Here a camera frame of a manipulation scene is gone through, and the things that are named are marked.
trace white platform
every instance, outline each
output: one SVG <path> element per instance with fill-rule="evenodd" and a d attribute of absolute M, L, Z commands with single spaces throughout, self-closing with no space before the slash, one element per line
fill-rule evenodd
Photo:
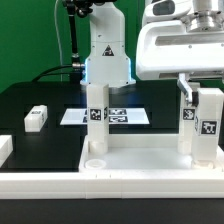
<path fill-rule="evenodd" d="M 215 169 L 191 169 L 191 156 L 176 152 L 178 135 L 110 135 L 105 156 L 88 153 L 78 173 L 1 173 L 0 199 L 29 198 L 224 198 L 224 153 Z M 92 159 L 105 169 L 87 169 Z"/>

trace black table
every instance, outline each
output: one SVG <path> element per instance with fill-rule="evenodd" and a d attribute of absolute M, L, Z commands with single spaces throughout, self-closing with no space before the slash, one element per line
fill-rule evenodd
<path fill-rule="evenodd" d="M 113 125 L 110 133 L 178 133 L 176 80 L 138 82 L 110 95 L 110 107 L 144 107 L 150 125 Z M 86 126 L 61 126 L 67 108 L 86 108 L 85 92 L 69 83 L 18 83 L 0 94 L 0 135 L 14 151 L 0 172 L 77 172 Z M 24 117 L 48 106 L 40 133 L 25 133 Z M 220 145 L 224 144 L 223 122 Z M 1 223 L 223 223 L 223 199 L 0 200 Z"/>

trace white post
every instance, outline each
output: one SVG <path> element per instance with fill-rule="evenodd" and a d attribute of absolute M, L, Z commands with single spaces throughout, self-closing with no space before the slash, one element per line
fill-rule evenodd
<path fill-rule="evenodd" d="M 216 88 L 198 89 L 195 130 L 192 139 L 193 167 L 214 167 L 216 160 L 224 94 Z"/>
<path fill-rule="evenodd" d="M 104 84 L 87 86 L 88 140 L 93 154 L 108 151 L 109 137 L 109 87 Z"/>

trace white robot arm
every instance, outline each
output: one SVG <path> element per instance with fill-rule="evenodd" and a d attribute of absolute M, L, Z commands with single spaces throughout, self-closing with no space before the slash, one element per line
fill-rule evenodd
<path fill-rule="evenodd" d="M 137 45 L 137 76 L 142 80 L 179 74 L 189 79 L 222 77 L 223 11 L 219 0 L 162 0 L 147 5 Z"/>

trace green wall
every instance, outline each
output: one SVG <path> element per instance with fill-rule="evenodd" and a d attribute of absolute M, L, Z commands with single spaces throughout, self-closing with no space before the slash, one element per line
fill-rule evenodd
<path fill-rule="evenodd" d="M 0 92 L 16 82 L 30 81 L 40 72 L 60 64 L 54 24 L 56 0 L 10 0 L 0 5 Z M 133 76 L 139 22 L 144 0 L 118 0 L 116 6 L 126 17 L 126 53 L 132 59 Z M 62 4 L 58 23 L 64 63 L 70 63 L 68 17 Z M 89 20 L 76 19 L 79 52 L 89 54 Z"/>

